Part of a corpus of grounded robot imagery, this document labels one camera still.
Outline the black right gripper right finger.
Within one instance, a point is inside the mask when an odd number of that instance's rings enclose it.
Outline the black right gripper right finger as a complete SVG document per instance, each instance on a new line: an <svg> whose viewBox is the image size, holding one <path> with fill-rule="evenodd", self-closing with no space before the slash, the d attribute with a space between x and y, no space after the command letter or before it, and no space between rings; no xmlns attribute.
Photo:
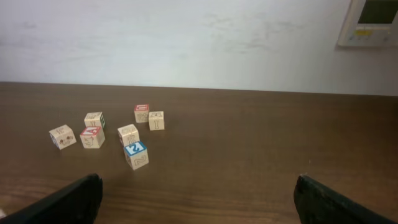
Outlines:
<svg viewBox="0 0 398 224"><path fill-rule="evenodd" d="M335 192L307 175L300 175L294 204L306 224L397 224Z"/></svg>

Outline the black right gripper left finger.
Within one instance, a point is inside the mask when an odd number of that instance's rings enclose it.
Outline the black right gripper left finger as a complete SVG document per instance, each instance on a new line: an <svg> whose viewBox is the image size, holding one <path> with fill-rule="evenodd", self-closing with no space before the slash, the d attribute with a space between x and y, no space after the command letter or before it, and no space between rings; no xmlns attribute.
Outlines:
<svg viewBox="0 0 398 224"><path fill-rule="evenodd" d="M1 219L3 224L93 224L103 198L98 174L76 180L61 190Z"/></svg>

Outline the red letter A block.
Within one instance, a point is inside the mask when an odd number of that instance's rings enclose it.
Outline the red letter A block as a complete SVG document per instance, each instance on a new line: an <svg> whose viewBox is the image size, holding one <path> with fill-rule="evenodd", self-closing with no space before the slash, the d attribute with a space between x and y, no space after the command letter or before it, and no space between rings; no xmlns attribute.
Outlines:
<svg viewBox="0 0 398 224"><path fill-rule="evenodd" d="M105 141L103 128L88 126L80 134L80 139L85 149L99 149Z"/></svg>

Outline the wooden block blue side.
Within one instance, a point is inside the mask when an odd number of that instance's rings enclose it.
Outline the wooden block blue side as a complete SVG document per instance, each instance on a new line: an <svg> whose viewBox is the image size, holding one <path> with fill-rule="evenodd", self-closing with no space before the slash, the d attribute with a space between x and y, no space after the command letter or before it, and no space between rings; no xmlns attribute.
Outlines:
<svg viewBox="0 0 398 224"><path fill-rule="evenodd" d="M49 131L53 143L62 150L76 143L76 137L73 130L68 125L63 125Z"/></svg>

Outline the blue number 2 block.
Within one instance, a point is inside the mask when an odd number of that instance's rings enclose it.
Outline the blue number 2 block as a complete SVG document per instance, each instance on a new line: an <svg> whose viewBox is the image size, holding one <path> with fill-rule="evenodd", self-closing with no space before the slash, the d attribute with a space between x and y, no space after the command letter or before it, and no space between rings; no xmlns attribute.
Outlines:
<svg viewBox="0 0 398 224"><path fill-rule="evenodd" d="M149 163L147 147L141 142L135 142L124 147L127 163L133 170L137 170Z"/></svg>

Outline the wooden block red side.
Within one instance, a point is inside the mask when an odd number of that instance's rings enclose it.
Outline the wooden block red side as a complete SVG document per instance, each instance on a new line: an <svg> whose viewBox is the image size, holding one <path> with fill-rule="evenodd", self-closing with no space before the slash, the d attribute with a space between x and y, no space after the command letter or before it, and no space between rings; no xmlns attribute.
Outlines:
<svg viewBox="0 0 398 224"><path fill-rule="evenodd" d="M124 147L140 141L139 132L133 124L118 128L118 134Z"/></svg>

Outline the plain wooden block upper left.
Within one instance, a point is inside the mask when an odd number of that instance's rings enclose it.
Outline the plain wooden block upper left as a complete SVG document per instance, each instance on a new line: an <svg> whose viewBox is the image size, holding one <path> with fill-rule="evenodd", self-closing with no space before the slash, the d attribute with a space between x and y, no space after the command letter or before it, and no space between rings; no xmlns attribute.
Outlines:
<svg viewBox="0 0 398 224"><path fill-rule="evenodd" d="M103 112L87 113L84 118L86 127L105 127L105 120Z"/></svg>

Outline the plain wooden block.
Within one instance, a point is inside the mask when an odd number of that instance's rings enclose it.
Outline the plain wooden block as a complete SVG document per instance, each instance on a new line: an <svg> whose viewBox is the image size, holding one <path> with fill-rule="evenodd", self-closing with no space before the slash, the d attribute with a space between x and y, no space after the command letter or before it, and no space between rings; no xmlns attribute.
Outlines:
<svg viewBox="0 0 398 224"><path fill-rule="evenodd" d="M105 120L103 112L87 113L84 118L86 127L105 127Z"/></svg>
<svg viewBox="0 0 398 224"><path fill-rule="evenodd" d="M151 131L159 131L165 129L164 112L151 111L149 113L149 129Z"/></svg>

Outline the red letter U block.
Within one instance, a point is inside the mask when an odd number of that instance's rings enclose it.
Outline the red letter U block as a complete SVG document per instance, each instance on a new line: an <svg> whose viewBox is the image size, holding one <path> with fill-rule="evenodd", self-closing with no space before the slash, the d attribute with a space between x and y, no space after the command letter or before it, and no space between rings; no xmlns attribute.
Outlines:
<svg viewBox="0 0 398 224"><path fill-rule="evenodd" d="M149 120L149 104L136 105L134 115L137 123L147 123Z"/></svg>

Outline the plain wooden block top right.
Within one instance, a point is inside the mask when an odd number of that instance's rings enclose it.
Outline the plain wooden block top right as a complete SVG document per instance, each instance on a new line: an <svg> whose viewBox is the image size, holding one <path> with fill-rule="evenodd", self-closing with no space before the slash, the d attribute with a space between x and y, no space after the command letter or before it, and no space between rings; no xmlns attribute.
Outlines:
<svg viewBox="0 0 398 224"><path fill-rule="evenodd" d="M151 111L149 113L149 129L151 131L159 131L165 129L164 112Z"/></svg>

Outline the white wall control panel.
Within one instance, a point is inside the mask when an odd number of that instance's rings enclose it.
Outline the white wall control panel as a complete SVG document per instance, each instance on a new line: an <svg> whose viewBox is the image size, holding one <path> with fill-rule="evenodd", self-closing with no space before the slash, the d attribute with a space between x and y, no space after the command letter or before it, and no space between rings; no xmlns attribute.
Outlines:
<svg viewBox="0 0 398 224"><path fill-rule="evenodd" d="M351 0L338 42L340 47L397 45L397 0Z"/></svg>

